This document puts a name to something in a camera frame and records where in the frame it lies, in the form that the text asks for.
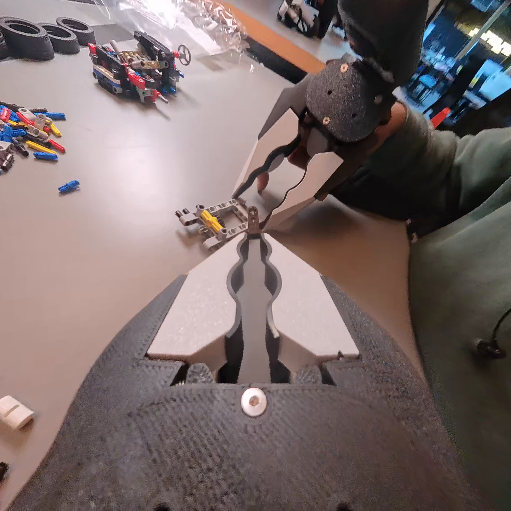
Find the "person's right forearm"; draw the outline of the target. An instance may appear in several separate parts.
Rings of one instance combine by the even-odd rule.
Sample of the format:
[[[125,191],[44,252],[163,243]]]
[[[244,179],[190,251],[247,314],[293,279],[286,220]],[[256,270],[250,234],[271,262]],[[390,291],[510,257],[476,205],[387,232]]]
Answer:
[[[368,161],[370,211],[395,220],[462,216],[460,157],[466,141],[437,131],[401,102],[389,122],[376,131],[383,138]]]

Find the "white lego piece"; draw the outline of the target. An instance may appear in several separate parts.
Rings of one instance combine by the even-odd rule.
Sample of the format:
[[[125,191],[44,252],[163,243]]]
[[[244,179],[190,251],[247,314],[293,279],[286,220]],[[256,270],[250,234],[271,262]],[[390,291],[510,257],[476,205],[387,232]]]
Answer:
[[[19,431],[34,419],[34,412],[14,397],[1,398],[1,423],[13,431]]]

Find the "person's green hoodie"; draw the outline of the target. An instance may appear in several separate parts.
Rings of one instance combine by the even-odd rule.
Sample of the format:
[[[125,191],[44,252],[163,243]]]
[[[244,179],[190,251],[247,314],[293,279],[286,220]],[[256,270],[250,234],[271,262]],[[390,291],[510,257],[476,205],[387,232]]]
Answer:
[[[431,233],[410,255],[414,333],[431,392],[471,482],[510,510],[510,315],[502,360],[472,342],[510,308],[510,128],[463,137],[462,216],[420,218]]]

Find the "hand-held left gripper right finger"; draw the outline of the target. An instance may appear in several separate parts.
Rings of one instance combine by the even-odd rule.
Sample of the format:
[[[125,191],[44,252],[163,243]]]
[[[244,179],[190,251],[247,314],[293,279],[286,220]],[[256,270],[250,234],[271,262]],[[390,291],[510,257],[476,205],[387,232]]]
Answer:
[[[271,304],[278,361],[290,372],[339,358],[357,359],[357,348],[322,275],[268,234],[268,262],[277,271]]]

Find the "grey lego frame assembly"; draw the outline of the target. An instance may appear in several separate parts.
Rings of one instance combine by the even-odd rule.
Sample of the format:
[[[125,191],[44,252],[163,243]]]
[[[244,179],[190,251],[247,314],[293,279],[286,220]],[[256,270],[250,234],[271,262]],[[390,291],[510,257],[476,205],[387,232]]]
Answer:
[[[176,210],[176,217],[184,227],[197,227],[207,252],[216,252],[236,236],[248,231],[248,208],[244,199],[231,199],[207,207],[201,204],[193,210]]]

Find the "person's right hand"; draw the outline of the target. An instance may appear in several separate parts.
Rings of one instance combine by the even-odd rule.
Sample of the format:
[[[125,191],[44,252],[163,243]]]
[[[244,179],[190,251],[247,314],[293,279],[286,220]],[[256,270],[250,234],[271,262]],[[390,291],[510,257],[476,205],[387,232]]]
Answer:
[[[295,148],[295,150],[287,157],[288,162],[292,165],[297,166],[301,169],[305,169],[307,167],[310,156],[307,150],[309,134],[302,134],[299,145]],[[282,155],[279,155],[275,158],[274,161],[270,164],[270,167],[261,173],[256,178],[256,187],[259,195],[263,193],[265,188],[269,182],[269,173],[276,169],[282,163]]]

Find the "black and white bag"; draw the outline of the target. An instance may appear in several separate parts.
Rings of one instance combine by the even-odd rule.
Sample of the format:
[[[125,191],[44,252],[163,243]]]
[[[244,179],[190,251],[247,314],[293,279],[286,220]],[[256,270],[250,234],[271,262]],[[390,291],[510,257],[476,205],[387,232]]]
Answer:
[[[317,37],[319,17],[308,1],[282,1],[277,12],[277,20],[308,38]]]

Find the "black hoodie drawstring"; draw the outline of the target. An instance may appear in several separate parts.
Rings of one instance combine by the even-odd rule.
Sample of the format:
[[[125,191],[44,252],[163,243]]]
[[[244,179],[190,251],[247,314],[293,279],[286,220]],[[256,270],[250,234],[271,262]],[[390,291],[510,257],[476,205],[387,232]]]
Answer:
[[[472,351],[479,357],[484,359],[502,360],[507,357],[507,352],[500,347],[498,342],[498,334],[502,324],[510,315],[510,308],[508,308],[498,318],[494,324],[491,334],[487,338],[476,338],[472,342]]]

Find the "partly built lego car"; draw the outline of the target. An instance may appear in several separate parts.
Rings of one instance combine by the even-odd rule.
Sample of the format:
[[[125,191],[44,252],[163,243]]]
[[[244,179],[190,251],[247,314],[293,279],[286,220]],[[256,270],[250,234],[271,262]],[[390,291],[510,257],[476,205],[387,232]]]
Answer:
[[[158,99],[168,104],[168,96],[177,93],[176,85],[184,77],[176,67],[191,63],[191,53],[181,44],[171,50],[146,32],[135,31],[136,50],[122,50],[111,40],[108,44],[89,43],[93,77],[108,92],[137,97],[142,103]]]

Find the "clear plastic bag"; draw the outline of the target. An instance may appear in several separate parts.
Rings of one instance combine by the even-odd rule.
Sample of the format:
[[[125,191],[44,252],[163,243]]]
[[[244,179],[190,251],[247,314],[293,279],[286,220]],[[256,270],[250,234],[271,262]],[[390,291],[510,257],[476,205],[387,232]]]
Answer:
[[[241,60],[251,50],[246,28],[221,1],[93,1],[130,33],[145,32],[173,49],[183,43],[192,60]]]

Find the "pile of colourful lego pins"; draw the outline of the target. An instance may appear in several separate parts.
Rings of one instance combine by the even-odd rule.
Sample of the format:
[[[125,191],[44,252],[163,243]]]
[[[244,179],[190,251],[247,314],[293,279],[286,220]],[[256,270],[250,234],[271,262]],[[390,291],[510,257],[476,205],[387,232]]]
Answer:
[[[8,173],[19,157],[57,162],[67,152],[58,128],[66,119],[63,112],[1,102],[1,174]]]

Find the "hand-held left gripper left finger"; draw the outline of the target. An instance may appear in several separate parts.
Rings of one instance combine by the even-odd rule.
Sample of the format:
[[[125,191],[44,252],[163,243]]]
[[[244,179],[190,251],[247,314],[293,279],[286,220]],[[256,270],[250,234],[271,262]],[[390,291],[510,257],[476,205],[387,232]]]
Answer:
[[[190,270],[146,355],[153,360],[205,364],[212,372],[228,361],[226,340],[240,325],[237,294],[244,283],[239,234]]]

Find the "black rubber lego tire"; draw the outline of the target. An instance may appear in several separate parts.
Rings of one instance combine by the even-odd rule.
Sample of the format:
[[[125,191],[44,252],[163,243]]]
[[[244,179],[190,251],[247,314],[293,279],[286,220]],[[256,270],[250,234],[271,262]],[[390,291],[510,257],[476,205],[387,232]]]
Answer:
[[[85,22],[70,17],[58,17],[56,23],[76,35],[80,46],[86,47],[89,43],[96,44],[94,30]]]
[[[1,31],[9,50],[16,56],[33,61],[54,58],[53,45],[42,26],[21,18],[3,16]]]
[[[46,30],[55,53],[73,55],[80,52],[78,37],[71,30],[54,23],[37,24]]]

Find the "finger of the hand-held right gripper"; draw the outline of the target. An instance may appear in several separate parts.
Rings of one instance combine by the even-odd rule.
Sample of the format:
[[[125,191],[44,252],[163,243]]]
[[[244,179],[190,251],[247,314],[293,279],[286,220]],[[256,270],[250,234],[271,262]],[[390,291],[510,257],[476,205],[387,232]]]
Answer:
[[[299,122],[306,108],[306,88],[285,88],[278,97],[234,186],[234,199],[250,188],[259,175],[277,167],[297,147]]]
[[[316,201],[320,189],[342,165],[343,158],[335,152],[322,152],[313,156],[300,182],[286,191],[282,202],[260,222],[262,232],[272,230],[294,214]]]

